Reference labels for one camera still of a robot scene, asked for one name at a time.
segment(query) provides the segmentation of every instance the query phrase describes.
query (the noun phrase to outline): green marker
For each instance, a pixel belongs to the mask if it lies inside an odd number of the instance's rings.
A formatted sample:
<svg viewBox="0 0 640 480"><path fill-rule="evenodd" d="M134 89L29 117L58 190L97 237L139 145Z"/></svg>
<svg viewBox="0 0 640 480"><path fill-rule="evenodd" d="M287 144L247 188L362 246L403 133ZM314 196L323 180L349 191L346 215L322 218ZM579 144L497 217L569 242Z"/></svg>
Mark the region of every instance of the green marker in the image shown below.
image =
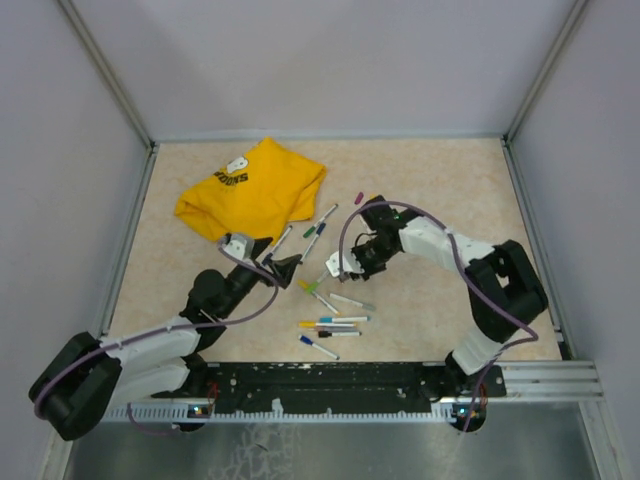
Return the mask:
<svg viewBox="0 0 640 480"><path fill-rule="evenodd" d="M302 238L308 238L313 232L315 232L316 228L318 228L322 222L329 218L329 215L331 215L336 208L338 208L338 204L334 203L333 206L329 210L327 210L327 213L321 216L316 223L309 227L309 230L302 234Z"/></svg>

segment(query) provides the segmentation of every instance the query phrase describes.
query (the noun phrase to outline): blue marker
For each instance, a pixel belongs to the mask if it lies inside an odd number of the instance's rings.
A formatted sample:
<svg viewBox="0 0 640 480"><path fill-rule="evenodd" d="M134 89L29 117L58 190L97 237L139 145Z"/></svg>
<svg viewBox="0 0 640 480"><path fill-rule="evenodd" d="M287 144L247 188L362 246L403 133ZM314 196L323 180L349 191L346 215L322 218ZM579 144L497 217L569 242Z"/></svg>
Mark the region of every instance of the blue marker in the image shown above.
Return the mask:
<svg viewBox="0 0 640 480"><path fill-rule="evenodd" d="M311 340L309 337L306 337L304 335L298 335L298 339L304 343L305 345L309 345L310 347L315 348L316 350L320 350L322 353L329 355L331 358L333 358L334 360L340 360L340 355L337 355L335 353L333 353L331 350L327 350L326 348L324 348L321 345L318 345L317 343L315 343L313 340Z"/></svg>
<svg viewBox="0 0 640 480"><path fill-rule="evenodd" d="M307 256L309 256L309 253L311 252L311 249L313 248L313 246L318 241L318 238L320 238L320 234L322 233L322 231L324 230L324 227L326 227L326 225L327 225L326 223L322 222L320 224L320 226L318 226L318 229L316 230L316 234L313 236L313 238L311 239L311 242L309 243L309 246L307 247L307 249L302 254L302 258L300 259L300 263L304 262L306 260Z"/></svg>
<svg viewBox="0 0 640 480"><path fill-rule="evenodd" d="M368 322L371 320L369 315L362 317L320 317L319 323L353 323L353 322Z"/></svg>

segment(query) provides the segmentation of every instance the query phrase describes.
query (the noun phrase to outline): metal frame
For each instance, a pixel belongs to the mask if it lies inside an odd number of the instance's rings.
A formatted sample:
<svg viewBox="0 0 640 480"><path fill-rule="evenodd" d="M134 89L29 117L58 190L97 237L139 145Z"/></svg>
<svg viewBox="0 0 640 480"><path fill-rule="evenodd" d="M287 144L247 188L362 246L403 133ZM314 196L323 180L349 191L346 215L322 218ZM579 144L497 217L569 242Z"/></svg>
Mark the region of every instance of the metal frame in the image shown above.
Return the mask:
<svg viewBox="0 0 640 480"><path fill-rule="evenodd" d="M425 365L436 365L428 362ZM590 361L499 362L507 395L490 397L490 404L500 403L561 403L604 400L595 365ZM209 417L189 416L194 407L206 407L206 398L157 399L132 405L139 423L240 423L240 422L330 422L330 423L452 423L453 405L471 402L470 397L444 397L431 406L431 413L397 414L286 414L281 409L272 412L213 414ZM111 410L104 422L129 422L126 407Z"/></svg>
<svg viewBox="0 0 640 480"><path fill-rule="evenodd" d="M96 67L106 88L112 93L114 101L121 108L127 121L136 131L142 142L149 148L149 156L145 165L144 173L141 178L139 190L129 214L128 226L123 236L120 253L115 268L111 274L110 288L105 295L100 311L102 314L98 319L99 330L104 332L108 329L108 324L115 309L118 293L124 278L129 253L133 243L133 237L137 228L140 213L144 202L144 197L149 185L151 174L153 171L155 159L157 156L157 147L150 136L140 113L135 108L125 88L118 81L111 67L93 35L87 28L81 14L74 5L72 0L55 0L61 8L65 17L68 19L71 29L78 36L82 46L87 52L90 61ZM513 140L520 132L522 125L528 118L529 113L535 106L538 98L544 91L549 78L553 74L562 53L570 43L574 33L579 28L581 21L587 11L589 0L576 0L564 26L551 47L546 60L544 61L535 81L532 83L528 94L526 95L522 105L515 115L508 131L502 139L502 147L511 180L515 189L516 197L520 205L521 214L524 219L525 228L535 257L536 264L541 276L541 280L550 296L550 310L552 321L558 334L559 340L564 340L569 344L572 351L573 344L570 332L564 322L565 315L561 299L557 295L555 281L550 268L549 259L545 253L542 237L538 223L535 218L534 210L531 205L529 195L527 193L526 184L522 177L519 167L517 155L513 150ZM616 430L615 423L604 402L602 387L598 380L597 372L593 362L590 361L562 361L562 362L501 362L503 367L505 384L507 387L507 396L505 398L492 398L490 402L578 402L582 412L585 426L585 433L590 441L594 459L602 478L613 479L631 479L632 473L624 455L619 440L620 436ZM450 407L453 401L466 401L468 399L443 399L439 405L434 405L435 414L425 416L380 416L379 421L449 421ZM149 401L134 405L134 415L140 422L145 421L180 421L185 420L185 409L188 408L189 402L201 402L202 399L186 399L174 400L167 403L163 401ZM284 414L278 415L278 421L296 421L308 422L315 421L313 418L306 416L291 416ZM126 418L126 410L115 409L105 417L105 421L122 421ZM268 415L233 415L221 418L221 416L212 416L211 422L224 421L268 421ZM331 418L324 416L321 421L357 421L351 418ZM371 415L366 416L366 421L375 421ZM198 418L196 423L202 423L202 419ZM55 434L52 435L50 446L46 458L44 459L41 478L62 478L64 475L65 465L68 459L70 443L62 442Z"/></svg>
<svg viewBox="0 0 640 480"><path fill-rule="evenodd" d="M558 65L558 61L560 60L562 53L566 50L574 33L580 27L589 2L590 0L575 0L560 33L553 42L551 49L547 53L545 61L542 63L542 67L536 75L536 79L531 84L531 87L529 87L529 91L525 96L524 101L520 105L516 116L513 118L509 129L505 133L507 143L511 143L516 137L527 116L535 106L536 101L540 98L544 87L547 85L549 78L551 78L551 75Z"/></svg>
<svg viewBox="0 0 640 480"><path fill-rule="evenodd" d="M113 67L109 64L106 57L102 53L102 50L96 43L93 35L87 28L84 20L82 19L82 15L73 4L71 0L55 0L58 4L62 13L69 21L71 29L77 35L80 43L84 47L85 52L89 56L91 63L96 67L96 70L100 74L104 85L107 87L107 90L111 92L114 101L122 110L122 113L127 118L127 121L131 125L131 127L135 130L142 140L142 143L147 148L153 147L153 141L151 140L151 136L147 128L145 127L144 122L142 121L142 116L140 112L135 108L131 98L126 93L126 90L122 86L122 84L118 81L116 74L114 73Z"/></svg>
<svg viewBox="0 0 640 480"><path fill-rule="evenodd" d="M149 154L145 161L144 170L140 177L140 183L138 184L138 190L128 214L127 226L120 242L118 255L113 262L114 268L111 271L109 283L107 284L108 289L98 309L99 313L95 322L96 326L93 328L93 332L98 336L108 333L111 325L113 313L115 312L118 302L118 295L120 294L120 288L122 287L122 281L124 280L124 272L127 268L127 262L129 261L129 254L133 246L133 239L138 228L140 214L142 213L142 206L144 205L144 199L147 195L149 183L151 182L153 167L158 157L158 149L159 147L157 145L150 147Z"/></svg>

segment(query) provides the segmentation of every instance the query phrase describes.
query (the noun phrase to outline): metal floor panel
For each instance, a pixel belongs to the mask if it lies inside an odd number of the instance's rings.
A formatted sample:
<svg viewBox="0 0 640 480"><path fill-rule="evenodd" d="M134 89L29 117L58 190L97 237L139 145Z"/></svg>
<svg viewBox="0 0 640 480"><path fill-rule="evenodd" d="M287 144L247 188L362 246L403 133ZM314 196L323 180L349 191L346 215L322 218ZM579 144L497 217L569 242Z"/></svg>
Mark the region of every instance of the metal floor panel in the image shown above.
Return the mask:
<svg viewBox="0 0 640 480"><path fill-rule="evenodd" d="M150 425L149 428L163 428ZM486 425L220 424L152 437L101 424L77 441L66 480L598 478L575 404L490 406Z"/></svg>

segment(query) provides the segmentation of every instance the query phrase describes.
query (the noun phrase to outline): marker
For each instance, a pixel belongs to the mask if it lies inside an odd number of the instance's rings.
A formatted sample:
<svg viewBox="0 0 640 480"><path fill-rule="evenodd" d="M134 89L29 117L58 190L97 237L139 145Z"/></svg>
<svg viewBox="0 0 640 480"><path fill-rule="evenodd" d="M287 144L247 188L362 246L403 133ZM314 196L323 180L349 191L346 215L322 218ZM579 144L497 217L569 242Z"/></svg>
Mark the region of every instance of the marker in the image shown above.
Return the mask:
<svg viewBox="0 0 640 480"><path fill-rule="evenodd" d="M327 226L327 224L324 223L324 222L322 222L320 224L320 226L318 227L318 230L316 230L316 234L311 239L311 242L309 243L309 246L307 247L307 249L302 254L302 258L300 259L300 263L304 263L304 261L307 259L307 256L309 256L309 253L311 253L311 249L313 248L313 246L316 244L316 242L320 238L320 235L322 234L322 231L324 230L324 227L326 227L326 226Z"/></svg>
<svg viewBox="0 0 640 480"><path fill-rule="evenodd" d="M311 340L309 337L305 337L304 335L298 335L298 340L300 340L305 345L310 345L313 348L315 348L316 350L320 350L322 353L324 353L326 355L329 355L334 360L340 360L340 355L337 355L337 354L333 353L331 350L327 350L323 346L318 345L313 340Z"/></svg>
<svg viewBox="0 0 640 480"><path fill-rule="evenodd" d="M355 323L327 323L327 322L298 322L300 328L313 328L313 327L338 327L338 328L353 328Z"/></svg>
<svg viewBox="0 0 640 480"><path fill-rule="evenodd" d="M341 324L343 322L368 322L371 320L369 315L365 315L364 317L320 317L318 320L320 323L336 323Z"/></svg>
<svg viewBox="0 0 640 480"><path fill-rule="evenodd" d="M307 230L302 234L302 237L309 238L309 235L311 235L315 231L315 229L320 226L321 223L323 223L327 218L329 218L329 215L331 215L336 208L338 208L338 204L334 203L333 206L329 210L327 210L327 213L321 216L316 223L314 223L311 227L309 227L309 230Z"/></svg>
<svg viewBox="0 0 640 480"><path fill-rule="evenodd" d="M307 285L306 282L304 282L302 280L298 280L298 285L300 285L305 292L309 293L310 295L313 295L316 298L316 300L318 300L325 307L327 307L329 310L331 310L331 312L334 315L340 315L340 312L338 311L338 309L336 307L334 307L333 305L331 305L324 297L322 297L319 293L317 293L317 292L315 292L313 290L309 290L309 285Z"/></svg>
<svg viewBox="0 0 640 480"><path fill-rule="evenodd" d="M289 233L291 233L291 230L293 229L292 225L289 225L285 231L282 233L282 235L280 235L280 238L278 239L278 241L276 242L276 244L273 246L273 248L271 249L271 251L269 253L267 253L264 257L264 259L262 260L262 265L266 265L267 262L271 259L271 257L273 257L276 252L278 251L278 249L280 248L280 246L282 245L282 242L284 242L284 239L287 238L287 235L289 235Z"/></svg>
<svg viewBox="0 0 640 480"><path fill-rule="evenodd" d="M318 332L318 338L329 338L329 337L359 337L362 335L362 332L354 331L354 332Z"/></svg>
<svg viewBox="0 0 640 480"><path fill-rule="evenodd" d="M306 290L307 292L311 293L313 292L316 288L318 288L318 285L320 285L322 282L325 281L325 279L330 275L329 270L325 270L324 273L322 275L320 275L320 277L318 277L318 280L316 280L315 282L313 282L311 285L309 285Z"/></svg>
<svg viewBox="0 0 640 480"><path fill-rule="evenodd" d="M351 305L356 305L358 307L364 308L365 310L369 310L371 312L375 312L376 307L371 305L370 303L359 302L358 300L354 300L352 298L343 297L342 295L338 295L337 293L330 293L329 297L334 300L338 300L345 303L350 303Z"/></svg>

